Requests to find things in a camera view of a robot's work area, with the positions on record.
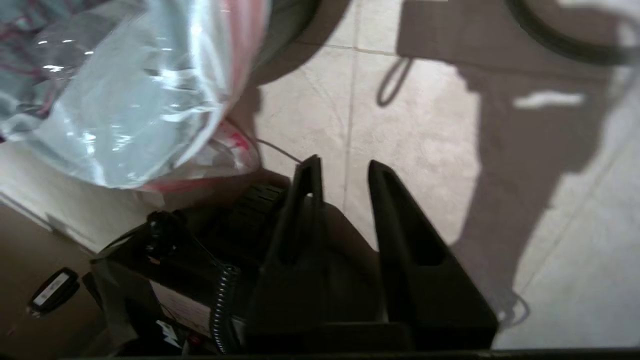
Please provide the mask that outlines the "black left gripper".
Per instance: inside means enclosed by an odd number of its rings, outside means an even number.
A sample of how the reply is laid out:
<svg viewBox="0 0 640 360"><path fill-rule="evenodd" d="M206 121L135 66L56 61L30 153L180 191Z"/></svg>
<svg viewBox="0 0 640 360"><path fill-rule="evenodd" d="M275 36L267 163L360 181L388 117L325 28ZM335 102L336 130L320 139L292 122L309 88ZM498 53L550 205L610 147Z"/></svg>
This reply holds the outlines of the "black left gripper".
<svg viewBox="0 0 640 360"><path fill-rule="evenodd" d="M250 186L224 221L225 233L236 242L257 242L282 207L287 191L269 184Z"/></svg>

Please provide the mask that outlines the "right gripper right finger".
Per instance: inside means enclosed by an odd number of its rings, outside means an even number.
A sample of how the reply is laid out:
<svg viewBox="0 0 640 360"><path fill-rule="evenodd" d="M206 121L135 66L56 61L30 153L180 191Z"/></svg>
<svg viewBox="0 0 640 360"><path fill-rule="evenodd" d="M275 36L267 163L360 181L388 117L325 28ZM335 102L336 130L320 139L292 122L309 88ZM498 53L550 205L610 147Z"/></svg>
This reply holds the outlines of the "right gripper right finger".
<svg viewBox="0 0 640 360"><path fill-rule="evenodd" d="M419 351L490 349L498 317L398 174L371 161L368 187L389 320Z"/></svg>

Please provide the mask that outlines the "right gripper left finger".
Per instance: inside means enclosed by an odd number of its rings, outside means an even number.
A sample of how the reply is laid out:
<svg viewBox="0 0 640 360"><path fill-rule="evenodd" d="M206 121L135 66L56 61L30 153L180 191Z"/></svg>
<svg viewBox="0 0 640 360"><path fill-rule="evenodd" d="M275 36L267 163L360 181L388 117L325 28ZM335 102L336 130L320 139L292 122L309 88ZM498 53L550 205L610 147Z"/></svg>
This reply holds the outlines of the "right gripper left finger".
<svg viewBox="0 0 640 360"><path fill-rule="evenodd" d="M248 351L342 351L330 323L322 158L297 165L247 310Z"/></svg>

